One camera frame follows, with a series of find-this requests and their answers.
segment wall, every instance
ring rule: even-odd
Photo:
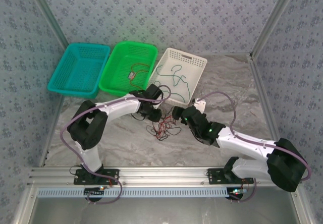
[[[47,0],[68,41],[249,52],[277,0]]]
[[[46,86],[63,51],[33,0],[0,4],[0,223],[10,223],[58,103]]]
[[[291,0],[257,58],[282,137],[310,164],[305,183],[323,223],[323,0]]]

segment red wire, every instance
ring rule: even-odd
[[[163,135],[166,133],[166,131],[168,129],[172,128],[172,124],[176,125],[176,121],[174,122],[174,119],[172,119],[172,116],[168,116],[162,122],[159,122],[159,124],[158,124],[158,130],[155,128],[155,126],[153,126],[153,129],[156,132],[156,136],[155,137],[158,140],[161,139],[163,137]]]
[[[143,66],[147,66],[147,67],[149,67],[149,68],[150,68],[150,66],[149,66],[148,64],[141,64],[141,63],[133,64],[133,65],[131,66],[131,71],[135,73],[135,76],[130,80],[130,82],[129,82],[129,83],[130,83],[132,86],[138,87],[139,89],[143,89],[143,88],[142,88],[142,87],[140,87],[139,85],[135,85],[135,84],[133,84],[133,83],[132,83],[132,81],[136,78],[136,76],[137,76],[137,74],[138,74],[139,72],[146,72],[146,73],[148,73],[148,71],[147,71],[147,70],[140,69],[140,70],[138,70],[137,72],[135,72],[135,71],[133,70],[133,67],[134,67],[135,65],[143,65]]]

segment cable connector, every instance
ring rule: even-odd
[[[110,186],[103,186],[103,185],[101,185],[99,187],[99,190],[105,190],[105,189],[108,189],[109,187],[111,187],[111,185]]]
[[[192,103],[195,106],[195,108],[201,112],[201,114],[204,113],[205,106],[206,106],[206,102],[204,99],[199,100],[199,98],[196,98],[196,99],[193,99]]]
[[[160,103],[158,103],[158,104],[154,104],[152,107],[154,108],[154,109],[158,109],[158,107],[160,106],[160,104],[162,103],[162,101],[160,102]]]
[[[232,192],[230,192],[230,194],[238,195],[238,194],[244,194],[246,192],[247,192],[246,189],[234,189]]]

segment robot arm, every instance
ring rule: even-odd
[[[147,90],[132,91],[123,97],[124,101],[85,114],[67,128],[72,139],[75,141],[77,151],[81,154],[84,163],[91,171],[96,172],[102,167],[97,144],[101,140],[106,123],[132,113],[140,113],[143,117],[153,122],[158,122],[162,117],[162,112],[160,109],[155,108],[154,103],[138,99],[127,100],[127,98],[135,96],[138,98],[158,99],[161,95],[163,95],[162,91],[153,84]],[[87,100],[81,104],[74,117],[88,109],[103,104],[107,104],[107,102],[93,103]]]
[[[256,178],[272,180],[283,190],[294,192],[305,172],[306,167],[299,160],[272,147],[277,146],[292,152],[302,158],[293,144],[281,138],[278,142],[254,138],[238,132],[233,132],[229,127],[217,122],[209,122],[206,114],[202,114],[195,106],[186,109],[175,107],[173,118],[181,119],[181,123],[188,125],[192,134],[199,142],[219,148],[239,151],[253,159],[232,157],[225,166],[226,176]],[[255,145],[238,139],[239,136],[247,141],[263,144]]]

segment gray marble surface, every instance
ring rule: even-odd
[[[193,97],[206,95],[215,90],[226,92],[233,98],[237,119],[234,129],[255,137],[269,139],[257,90],[246,55],[203,55],[208,60]],[[100,91],[94,102],[115,99]],[[61,142],[59,134],[77,111],[84,99],[65,97],[63,108],[52,138],[45,166],[72,166],[79,160]],[[162,104],[166,112],[170,108]],[[222,95],[213,95],[206,100],[207,119],[228,125],[233,118],[230,102]],[[179,124],[182,131],[160,142],[146,131],[148,120],[137,121],[130,115],[123,116],[106,125],[99,154],[104,166],[207,166],[224,165],[231,156],[240,153],[206,146],[196,141],[188,127]],[[69,133],[65,139],[73,144]]]

